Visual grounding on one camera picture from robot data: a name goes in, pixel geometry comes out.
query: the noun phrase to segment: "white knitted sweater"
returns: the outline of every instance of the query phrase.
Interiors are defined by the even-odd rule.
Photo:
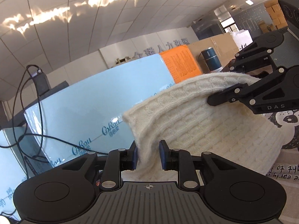
[[[285,144],[280,129],[240,102],[216,107],[207,97],[237,83],[255,83],[245,74],[220,72],[197,76],[164,90],[124,113],[138,147],[138,165],[122,172],[127,181],[175,181],[177,172],[163,171],[159,141],[191,155],[211,151],[266,174]]]

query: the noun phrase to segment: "cartoon animal face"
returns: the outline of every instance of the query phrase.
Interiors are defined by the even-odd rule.
[[[283,111],[276,113],[276,121],[278,124],[299,126],[299,111]]]

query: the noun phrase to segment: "window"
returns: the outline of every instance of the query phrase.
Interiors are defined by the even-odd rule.
[[[234,19],[230,17],[229,19],[221,22],[222,27],[224,28],[225,32],[238,32],[239,28],[237,27]]]

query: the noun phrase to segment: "silver screw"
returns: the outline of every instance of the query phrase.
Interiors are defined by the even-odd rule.
[[[254,99],[250,100],[250,101],[249,101],[249,104],[250,104],[250,105],[254,105],[254,104],[255,104],[255,100],[254,100]]]
[[[105,181],[102,183],[102,186],[104,188],[113,188],[114,186],[116,186],[116,183],[113,181]]]
[[[198,186],[198,184],[195,182],[195,181],[186,181],[183,183],[183,185],[186,187],[186,188],[196,188]]]

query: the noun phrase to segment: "cable knit pattern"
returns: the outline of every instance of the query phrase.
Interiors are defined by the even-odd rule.
[[[201,75],[135,105],[124,113],[138,147],[135,171],[122,172],[128,181],[174,181],[177,172],[163,171],[159,141],[192,155],[211,151],[266,174],[285,144],[280,129],[262,115],[254,115],[240,102],[216,107],[207,97],[237,83],[255,83],[245,74],[220,72]]]

